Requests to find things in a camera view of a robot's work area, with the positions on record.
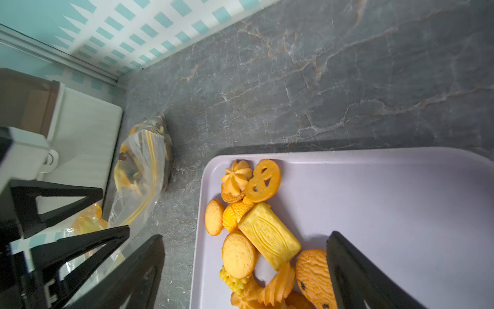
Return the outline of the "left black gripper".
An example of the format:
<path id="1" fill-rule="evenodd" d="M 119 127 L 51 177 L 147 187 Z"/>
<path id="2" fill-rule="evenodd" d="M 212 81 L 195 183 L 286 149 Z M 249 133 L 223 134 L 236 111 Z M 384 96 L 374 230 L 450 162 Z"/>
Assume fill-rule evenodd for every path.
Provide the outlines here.
<path id="1" fill-rule="evenodd" d="M 21 150 L 30 138 L 15 128 L 1 128 L 1 307 L 63 308 L 94 271 L 128 240 L 130 227 L 105 229 L 30 250 L 33 270 L 26 254 L 14 254 L 11 243 L 29 238 L 70 218 L 103 198 L 100 187 L 56 184 L 34 180 L 26 173 L 14 176 L 24 160 Z M 86 253 L 87 260 L 63 278 L 60 269 Z"/>

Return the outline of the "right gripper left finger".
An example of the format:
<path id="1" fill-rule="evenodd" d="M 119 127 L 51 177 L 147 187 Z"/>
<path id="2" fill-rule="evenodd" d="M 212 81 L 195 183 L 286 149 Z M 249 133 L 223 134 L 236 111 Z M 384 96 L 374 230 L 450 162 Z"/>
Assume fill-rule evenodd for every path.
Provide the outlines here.
<path id="1" fill-rule="evenodd" d="M 163 238 L 157 234 L 67 308 L 154 308 L 164 261 Z"/>

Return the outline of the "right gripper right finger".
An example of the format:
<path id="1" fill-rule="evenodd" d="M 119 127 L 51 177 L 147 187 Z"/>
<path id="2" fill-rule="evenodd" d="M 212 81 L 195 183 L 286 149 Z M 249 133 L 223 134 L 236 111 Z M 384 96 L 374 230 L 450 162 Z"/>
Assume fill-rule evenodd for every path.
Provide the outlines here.
<path id="1" fill-rule="evenodd" d="M 423 308 L 338 231 L 326 242 L 338 308 Z"/>

